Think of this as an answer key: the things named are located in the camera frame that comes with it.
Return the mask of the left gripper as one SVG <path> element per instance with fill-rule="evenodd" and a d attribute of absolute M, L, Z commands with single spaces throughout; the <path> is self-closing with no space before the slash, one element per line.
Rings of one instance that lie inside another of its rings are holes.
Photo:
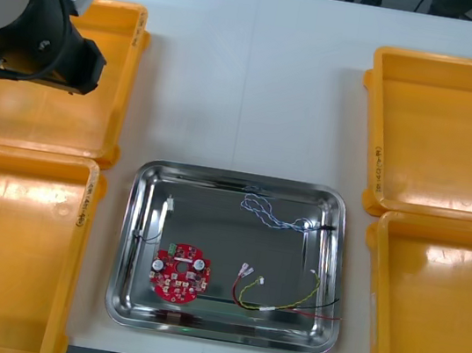
<path fill-rule="evenodd" d="M 64 56 L 54 69 L 54 80 L 63 90 L 86 95 L 98 87 L 105 65 L 94 40 L 69 36 Z"/>

